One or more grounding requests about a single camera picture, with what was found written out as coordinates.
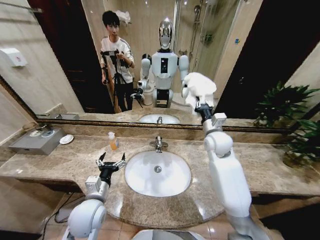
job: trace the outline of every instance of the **door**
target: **door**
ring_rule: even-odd
[[[263,1],[216,113],[257,117],[267,90],[289,80],[320,41],[319,8],[319,1]]]
[[[81,0],[28,0],[86,113],[114,113]]]

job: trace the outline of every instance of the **floor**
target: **floor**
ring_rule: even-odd
[[[65,199],[66,196],[62,198],[61,203],[64,202]],[[250,211],[252,218],[255,221],[259,221],[255,209],[251,208]],[[53,219],[51,219],[47,225],[44,239],[61,240],[66,228],[67,223],[56,223]],[[130,240],[142,229],[145,228],[122,222],[108,215],[99,231],[98,240]],[[226,240],[228,232],[234,231],[224,213],[206,223],[181,230],[188,230],[198,233],[206,240]],[[266,229],[266,231],[272,240],[283,240],[281,235],[276,231],[268,229]]]

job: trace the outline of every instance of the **humanoid robot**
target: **humanoid robot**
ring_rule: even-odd
[[[189,59],[186,55],[178,57],[171,49],[174,26],[169,18],[165,18],[159,27],[159,40],[161,48],[152,56],[142,56],[141,68],[143,78],[138,82],[136,93],[131,96],[135,99],[143,99],[143,90],[149,83],[149,69],[151,66],[154,75],[155,89],[152,93],[153,106],[155,108],[170,108],[173,91],[171,86],[175,77],[177,66],[179,67],[181,81],[188,74]]]
[[[227,219],[235,229],[229,240],[269,240],[267,234],[250,217],[251,194],[240,162],[233,150],[233,140],[222,130],[227,119],[224,113],[212,114],[213,93],[216,85],[200,73],[189,73],[182,82],[182,96],[193,114],[200,114],[205,134],[204,148],[209,158],[213,188],[225,208]],[[104,203],[110,186],[111,174],[126,164],[125,156],[119,162],[97,161],[100,177],[86,181],[86,201],[75,207],[68,219],[64,240],[97,239],[98,230],[106,215]],[[142,230],[133,240],[204,240],[194,232],[173,230]]]

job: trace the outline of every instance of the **green plant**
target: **green plant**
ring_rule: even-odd
[[[295,133],[295,139],[288,145],[291,152],[307,157],[312,161],[320,161],[320,121],[298,120],[303,132]]]
[[[285,86],[284,83],[278,82],[276,87],[267,91],[263,101],[257,103],[258,107],[255,110],[258,117],[255,124],[272,127],[281,117],[293,120],[295,114],[304,113],[306,107],[302,103],[312,97],[310,94],[319,90],[308,88],[309,85]]]

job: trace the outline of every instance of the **black pants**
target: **black pants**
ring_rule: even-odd
[[[134,83],[125,83],[125,84],[117,84],[116,85],[116,96],[118,97],[118,104],[119,107],[121,108],[122,112],[132,110],[132,99],[131,99],[131,94],[134,92]]]

